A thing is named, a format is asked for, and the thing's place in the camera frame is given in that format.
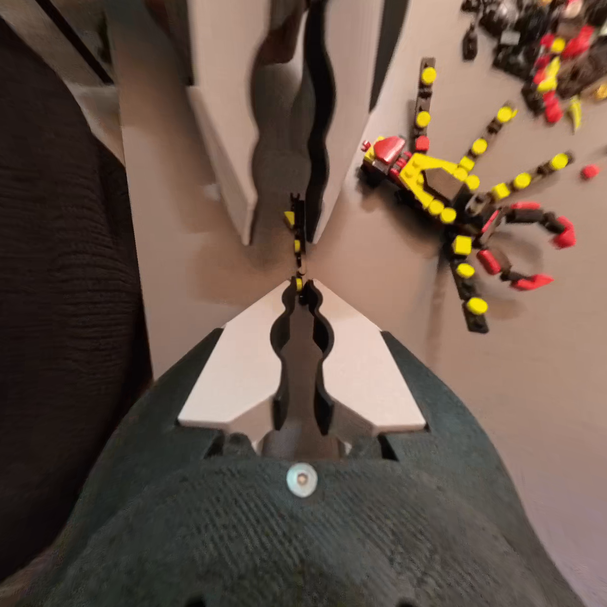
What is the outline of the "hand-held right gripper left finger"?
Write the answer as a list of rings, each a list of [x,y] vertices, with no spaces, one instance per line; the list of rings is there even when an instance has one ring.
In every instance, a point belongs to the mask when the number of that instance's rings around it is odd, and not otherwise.
[[[184,427],[271,432],[286,419],[282,350],[290,338],[296,281],[285,281],[229,321],[178,415]]]

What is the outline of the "black yellow lego leg segment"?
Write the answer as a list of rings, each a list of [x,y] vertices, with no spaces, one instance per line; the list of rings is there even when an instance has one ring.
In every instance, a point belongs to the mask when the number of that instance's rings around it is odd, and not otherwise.
[[[305,200],[299,193],[290,194],[290,209],[284,211],[284,219],[293,236],[295,272],[293,280],[300,305],[307,303],[307,229]]]

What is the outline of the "pile of loose lego pieces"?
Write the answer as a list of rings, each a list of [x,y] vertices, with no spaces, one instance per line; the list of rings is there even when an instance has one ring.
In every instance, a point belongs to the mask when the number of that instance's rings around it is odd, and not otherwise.
[[[584,102],[606,101],[606,1],[463,1],[495,47],[492,67],[520,81],[527,109],[573,133]]]

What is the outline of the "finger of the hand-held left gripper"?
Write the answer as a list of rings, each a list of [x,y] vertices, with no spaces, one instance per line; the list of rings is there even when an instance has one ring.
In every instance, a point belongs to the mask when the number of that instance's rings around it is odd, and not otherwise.
[[[310,243],[329,223],[368,122],[383,9],[383,1],[310,3],[303,42],[314,102],[305,194]]]
[[[305,1],[188,1],[193,112],[227,213],[249,245],[258,202],[254,73],[288,63]]]

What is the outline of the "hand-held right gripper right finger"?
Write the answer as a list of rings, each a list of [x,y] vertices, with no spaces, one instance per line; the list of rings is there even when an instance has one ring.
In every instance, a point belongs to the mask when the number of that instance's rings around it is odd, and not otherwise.
[[[306,284],[321,352],[314,411],[323,436],[417,432],[426,420],[380,328],[328,287]]]

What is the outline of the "black yellow red lego model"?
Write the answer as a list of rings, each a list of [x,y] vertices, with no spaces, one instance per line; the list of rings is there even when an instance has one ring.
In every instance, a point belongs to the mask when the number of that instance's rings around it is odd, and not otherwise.
[[[508,203],[511,196],[557,172],[574,161],[573,154],[556,154],[537,167],[481,192],[480,179],[473,173],[476,162],[490,148],[505,125],[518,114],[507,101],[498,109],[482,134],[475,138],[459,162],[429,155],[428,126],[436,81],[436,60],[423,57],[418,73],[418,89],[410,134],[412,142],[399,135],[363,141],[359,179],[367,186],[383,183],[395,186],[395,198],[431,218],[442,230],[442,256],[446,260],[461,302],[467,330],[486,334],[488,304],[480,294],[476,271],[469,257],[475,253],[480,265],[519,292],[533,291],[553,281],[546,274],[527,275],[513,269],[506,254],[490,246],[501,224],[537,224],[551,236],[557,249],[576,244],[573,223],[544,209],[535,201]]]

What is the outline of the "person's black knit clothing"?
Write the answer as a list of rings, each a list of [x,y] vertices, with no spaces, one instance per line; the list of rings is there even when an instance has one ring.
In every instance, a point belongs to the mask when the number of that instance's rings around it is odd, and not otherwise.
[[[1,20],[1,581],[50,547],[150,372],[125,168]]]

